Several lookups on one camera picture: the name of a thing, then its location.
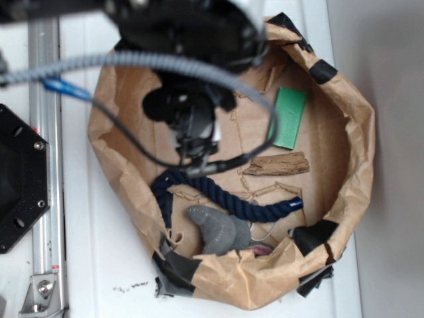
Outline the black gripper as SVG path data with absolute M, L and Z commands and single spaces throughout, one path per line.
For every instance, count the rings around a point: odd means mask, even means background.
M 152 121 L 164 122 L 180 160 L 204 164 L 217 153 L 220 130 L 215 110 L 236 107 L 231 90 L 200 79 L 160 74 L 161 86 L 142 101 L 144 114 Z

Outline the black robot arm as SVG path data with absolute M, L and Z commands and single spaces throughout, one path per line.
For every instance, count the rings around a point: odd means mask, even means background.
M 1 85 L 39 81 L 50 91 L 91 102 L 143 155 L 150 154 L 130 130 L 97 98 L 60 79 L 60 74 L 91 66 L 151 68 L 161 86 L 147 94 L 147 117 L 168 125 L 180 162 L 175 169 L 222 172 L 240 166 L 270 146 L 210 162 L 217 152 L 216 108 L 231 111 L 234 92 L 263 108 L 271 105 L 237 75 L 258 66 L 267 52 L 258 11 L 237 1 L 2 1 L 1 22 L 34 21 L 84 11 L 103 11 L 121 36 L 113 55 L 92 55 L 10 72 L 1 64 Z

